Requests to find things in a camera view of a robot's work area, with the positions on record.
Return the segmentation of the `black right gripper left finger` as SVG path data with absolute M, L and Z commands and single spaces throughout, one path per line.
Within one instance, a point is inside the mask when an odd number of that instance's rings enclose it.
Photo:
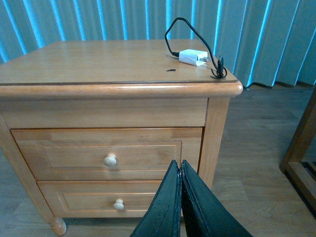
M 179 237 L 181 227 L 182 183 L 177 162 L 167 172 L 132 237 Z

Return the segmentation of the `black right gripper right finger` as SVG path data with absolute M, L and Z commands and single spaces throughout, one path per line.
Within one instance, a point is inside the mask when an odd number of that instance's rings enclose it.
M 181 173 L 182 212 L 188 237 L 251 236 L 186 160 L 181 164 Z

